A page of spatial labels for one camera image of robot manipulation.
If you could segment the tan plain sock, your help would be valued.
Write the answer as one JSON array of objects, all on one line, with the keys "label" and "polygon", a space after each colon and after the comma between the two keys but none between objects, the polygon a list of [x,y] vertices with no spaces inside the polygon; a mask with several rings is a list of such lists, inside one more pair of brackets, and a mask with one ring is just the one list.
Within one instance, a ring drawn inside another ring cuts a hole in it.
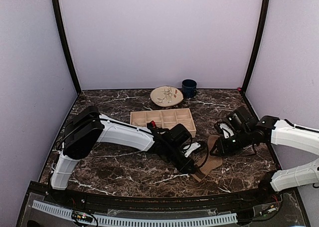
[{"label": "tan plain sock", "polygon": [[218,138],[218,135],[210,135],[208,137],[208,151],[201,159],[195,162],[196,172],[191,175],[198,182],[201,182],[212,170],[220,167],[223,164],[223,160],[221,157],[210,155],[210,151],[214,147],[214,144]]}]

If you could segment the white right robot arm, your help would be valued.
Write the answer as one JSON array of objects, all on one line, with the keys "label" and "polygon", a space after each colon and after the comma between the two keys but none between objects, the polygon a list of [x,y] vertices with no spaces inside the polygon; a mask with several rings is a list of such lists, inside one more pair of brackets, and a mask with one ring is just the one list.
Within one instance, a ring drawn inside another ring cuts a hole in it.
[{"label": "white right robot arm", "polygon": [[313,185],[319,186],[319,131],[300,126],[287,119],[265,115],[261,119],[245,108],[239,107],[226,117],[227,122],[218,122],[215,129],[220,136],[210,151],[212,156],[235,155],[250,146],[260,144],[291,149],[294,154],[308,154],[313,158],[301,159],[289,169],[280,168],[267,172],[258,184],[254,199],[265,204],[274,193],[286,189]]}]

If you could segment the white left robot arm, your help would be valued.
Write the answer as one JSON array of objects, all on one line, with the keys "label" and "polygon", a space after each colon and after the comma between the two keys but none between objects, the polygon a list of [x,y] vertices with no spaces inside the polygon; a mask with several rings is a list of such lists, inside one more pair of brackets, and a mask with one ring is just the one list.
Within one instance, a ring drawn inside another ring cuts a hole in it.
[{"label": "white left robot arm", "polygon": [[147,120],[137,126],[101,114],[96,106],[89,106],[73,117],[65,127],[57,164],[52,168],[49,186],[51,197],[60,205],[70,201],[66,191],[68,181],[77,163],[86,158],[96,143],[111,143],[132,147],[142,152],[155,153],[182,174],[195,174],[197,167],[186,151],[193,146],[193,137],[187,128],[176,123],[166,128],[162,122]]}]

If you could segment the black argyle sock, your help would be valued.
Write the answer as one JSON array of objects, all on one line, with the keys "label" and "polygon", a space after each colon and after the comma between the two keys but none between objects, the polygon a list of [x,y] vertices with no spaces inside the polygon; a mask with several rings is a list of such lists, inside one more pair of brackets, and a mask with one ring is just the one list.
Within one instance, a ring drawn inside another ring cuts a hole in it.
[{"label": "black argyle sock", "polygon": [[150,123],[149,123],[153,128],[155,128],[157,125],[156,125],[156,123],[155,123],[155,121],[151,121]]}]

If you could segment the wooden compartment tray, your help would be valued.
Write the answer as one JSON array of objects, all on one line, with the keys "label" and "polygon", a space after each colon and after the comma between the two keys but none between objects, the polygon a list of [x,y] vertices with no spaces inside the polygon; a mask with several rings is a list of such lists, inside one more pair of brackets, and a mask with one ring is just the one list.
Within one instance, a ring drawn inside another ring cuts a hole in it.
[{"label": "wooden compartment tray", "polygon": [[177,124],[182,124],[190,132],[193,138],[196,135],[195,123],[189,108],[130,113],[131,125],[146,127],[151,121],[154,121],[157,127],[167,129],[171,129]]}]

